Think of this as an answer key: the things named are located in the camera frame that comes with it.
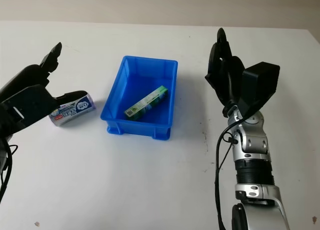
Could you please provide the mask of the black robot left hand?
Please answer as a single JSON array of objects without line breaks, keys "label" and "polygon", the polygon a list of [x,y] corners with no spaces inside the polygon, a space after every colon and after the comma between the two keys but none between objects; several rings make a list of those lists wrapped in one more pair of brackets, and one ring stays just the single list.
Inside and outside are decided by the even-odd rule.
[{"label": "black robot left hand", "polygon": [[48,113],[61,105],[77,101],[88,93],[78,90],[53,97],[46,89],[49,76],[59,65],[62,43],[54,46],[39,64],[32,64],[22,69],[4,87],[0,89],[0,105],[3,109],[19,111],[39,111]]}]

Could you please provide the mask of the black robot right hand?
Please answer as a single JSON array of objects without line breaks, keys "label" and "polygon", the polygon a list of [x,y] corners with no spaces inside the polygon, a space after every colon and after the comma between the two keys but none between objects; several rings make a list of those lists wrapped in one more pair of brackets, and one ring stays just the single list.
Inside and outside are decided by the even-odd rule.
[{"label": "black robot right hand", "polygon": [[205,79],[215,90],[223,106],[238,104],[244,70],[240,58],[232,55],[224,29],[220,28],[217,32],[217,41],[210,51]]}]

